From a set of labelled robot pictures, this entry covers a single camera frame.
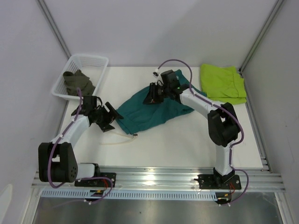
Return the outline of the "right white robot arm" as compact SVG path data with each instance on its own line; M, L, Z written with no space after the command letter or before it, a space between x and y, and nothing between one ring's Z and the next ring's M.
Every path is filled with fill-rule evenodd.
M231 104L220 105L204 96L200 96L187 84L174 86L151 83L143 103L160 104L170 98L186 105L203 115L208 122L208 134L216 145L216 165L213 170L213 182L218 188L224 188L235 175L232 168L232 146L241 131L234 108Z

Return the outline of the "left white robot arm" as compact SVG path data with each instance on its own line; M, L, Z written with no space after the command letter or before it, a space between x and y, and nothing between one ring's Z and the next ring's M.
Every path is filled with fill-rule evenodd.
M65 183L85 180L90 186L101 182L100 168L96 163L77 163L74 147L81 135L97 124L102 132L111 131L111 123L123 117L109 102L105 105L80 103L71 114L71 121L62 133L50 142L41 143L38 148L39 179L51 187L59 188Z

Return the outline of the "teal green shorts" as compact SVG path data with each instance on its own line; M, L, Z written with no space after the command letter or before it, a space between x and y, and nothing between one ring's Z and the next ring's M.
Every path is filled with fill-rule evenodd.
M145 105L143 103L149 92L149 87L139 90L116 110L123 118L116 122L126 134L136 134L146 131L158 125L166 123L170 119L192 113L194 110L182 105L170 98L163 103Z

